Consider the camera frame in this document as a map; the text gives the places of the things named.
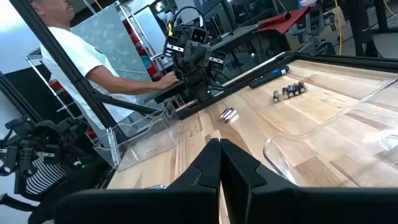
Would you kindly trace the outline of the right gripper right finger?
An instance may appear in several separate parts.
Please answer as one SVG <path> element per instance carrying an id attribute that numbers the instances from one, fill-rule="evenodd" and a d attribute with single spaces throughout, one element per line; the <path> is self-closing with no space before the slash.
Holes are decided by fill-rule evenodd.
<path id="1" fill-rule="evenodd" d="M 299 187 L 221 139 L 230 224 L 398 224 L 397 188 Z"/>

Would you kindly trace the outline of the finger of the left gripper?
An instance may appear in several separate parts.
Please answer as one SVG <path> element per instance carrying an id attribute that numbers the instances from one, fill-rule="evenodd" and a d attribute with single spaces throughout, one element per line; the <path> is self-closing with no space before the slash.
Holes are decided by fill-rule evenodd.
<path id="1" fill-rule="evenodd" d="M 203 44 L 200 46 L 199 50 L 200 50 L 200 56 L 198 60 L 198 66 L 207 67 L 211 55 L 211 46 L 210 44 Z"/>
<path id="2" fill-rule="evenodd" d="M 198 47 L 198 42 L 193 42 L 188 40 L 184 48 L 183 65 L 187 68 L 196 68 L 196 50 Z"/>

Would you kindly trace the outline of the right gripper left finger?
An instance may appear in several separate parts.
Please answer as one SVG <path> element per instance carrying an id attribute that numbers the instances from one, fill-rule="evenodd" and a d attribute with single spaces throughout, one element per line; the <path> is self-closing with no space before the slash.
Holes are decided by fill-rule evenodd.
<path id="1" fill-rule="evenodd" d="M 56 224 L 219 224 L 221 144 L 211 139 L 166 189 L 84 190 L 62 199 Z"/>

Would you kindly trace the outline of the person's hand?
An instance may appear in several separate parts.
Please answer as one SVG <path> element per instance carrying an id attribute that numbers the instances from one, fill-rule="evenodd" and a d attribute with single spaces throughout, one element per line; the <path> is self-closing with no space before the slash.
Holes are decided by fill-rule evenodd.
<path id="1" fill-rule="evenodd" d="M 154 83 L 156 90 L 164 90 L 179 82 L 174 72 L 169 72 Z"/>

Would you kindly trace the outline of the grey desk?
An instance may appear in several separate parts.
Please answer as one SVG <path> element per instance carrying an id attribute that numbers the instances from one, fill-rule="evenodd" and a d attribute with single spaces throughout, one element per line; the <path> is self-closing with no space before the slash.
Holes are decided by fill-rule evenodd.
<path id="1" fill-rule="evenodd" d="M 230 53 L 240 45 L 250 42 L 258 30 L 259 26 L 253 24 L 250 26 L 238 27 L 232 32 L 232 35 L 223 37 L 218 43 L 211 46 L 211 50 Z"/>

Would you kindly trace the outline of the clear plastic bin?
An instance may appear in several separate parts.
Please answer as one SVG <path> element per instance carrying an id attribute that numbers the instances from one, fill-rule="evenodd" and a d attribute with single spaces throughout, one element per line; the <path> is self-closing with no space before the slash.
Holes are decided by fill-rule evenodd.
<path id="1" fill-rule="evenodd" d="M 263 153 L 299 186 L 398 187 L 398 77 L 306 134 L 271 136 Z"/>
<path id="2" fill-rule="evenodd" d="M 165 101 L 153 114 L 133 112 L 108 128 L 94 149 L 112 168 L 122 171 L 177 146 L 181 134 L 173 103 Z"/>

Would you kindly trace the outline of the frosted patterned divider panel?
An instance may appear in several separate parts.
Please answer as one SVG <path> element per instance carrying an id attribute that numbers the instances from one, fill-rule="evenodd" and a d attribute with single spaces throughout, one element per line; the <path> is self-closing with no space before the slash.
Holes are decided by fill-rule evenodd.
<path id="1" fill-rule="evenodd" d="M 72 32 L 105 54 L 120 77 L 151 80 L 116 6 L 104 8 L 72 27 Z"/>

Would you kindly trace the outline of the black remote control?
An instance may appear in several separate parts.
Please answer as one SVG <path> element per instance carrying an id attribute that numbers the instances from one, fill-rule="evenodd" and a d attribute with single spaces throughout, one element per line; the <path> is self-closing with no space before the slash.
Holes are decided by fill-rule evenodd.
<path id="1" fill-rule="evenodd" d="M 267 73 L 265 75 L 261 75 L 260 77 L 257 77 L 255 79 L 251 80 L 248 83 L 248 86 L 251 89 L 257 88 L 257 87 L 259 87 L 259 86 L 261 86 L 261 85 L 263 85 L 263 84 L 265 84 L 267 82 L 270 82 L 270 81 L 272 81 L 272 80 L 274 80 L 276 78 L 279 78 L 282 75 L 285 75 L 286 73 L 289 72 L 289 70 L 290 70 L 290 67 L 287 66 L 287 65 L 283 66 L 283 67 L 280 67 L 280 68 L 277 68 L 277 69 L 274 69 L 274 70 L 272 70 L 271 72 L 269 72 L 269 73 Z"/>

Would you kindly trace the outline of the red cloth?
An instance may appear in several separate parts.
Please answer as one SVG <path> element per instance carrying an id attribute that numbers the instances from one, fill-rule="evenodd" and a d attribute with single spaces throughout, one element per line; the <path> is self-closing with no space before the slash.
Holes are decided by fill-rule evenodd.
<path id="1" fill-rule="evenodd" d="M 285 14 L 274 16 L 265 20 L 259 21 L 257 33 L 266 32 L 267 30 L 274 30 L 278 34 L 285 34 L 296 22 L 305 17 L 311 10 L 311 7 L 304 7 L 296 9 Z"/>

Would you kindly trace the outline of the black white striped cloth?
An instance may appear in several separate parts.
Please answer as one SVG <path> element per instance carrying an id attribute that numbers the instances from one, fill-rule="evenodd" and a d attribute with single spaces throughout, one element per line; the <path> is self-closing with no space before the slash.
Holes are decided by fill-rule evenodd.
<path id="1" fill-rule="evenodd" d="M 27 178 L 25 191 L 28 194 L 43 194 L 67 175 L 67 172 L 60 164 L 45 164 L 44 157 L 39 157 L 32 163 L 37 168 L 37 172 L 32 177 Z"/>

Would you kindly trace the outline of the grey office chair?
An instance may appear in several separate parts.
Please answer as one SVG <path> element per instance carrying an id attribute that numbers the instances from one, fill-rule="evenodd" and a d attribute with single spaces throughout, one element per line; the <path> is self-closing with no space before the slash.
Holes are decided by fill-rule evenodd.
<path id="1" fill-rule="evenodd" d="M 326 26 L 336 30 L 335 15 L 332 12 L 322 16 L 316 16 L 314 12 L 308 13 L 290 27 L 289 34 L 297 37 L 300 43 L 297 52 L 310 55 L 335 55 L 333 44 L 319 37 Z"/>

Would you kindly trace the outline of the black stand leg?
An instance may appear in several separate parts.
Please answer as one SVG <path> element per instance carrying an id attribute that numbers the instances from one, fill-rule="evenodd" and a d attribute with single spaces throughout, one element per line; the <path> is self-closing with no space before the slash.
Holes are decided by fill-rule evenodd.
<path id="1" fill-rule="evenodd" d="M 355 55 L 382 58 L 374 43 L 364 0 L 340 0 L 340 3 L 351 25 Z"/>

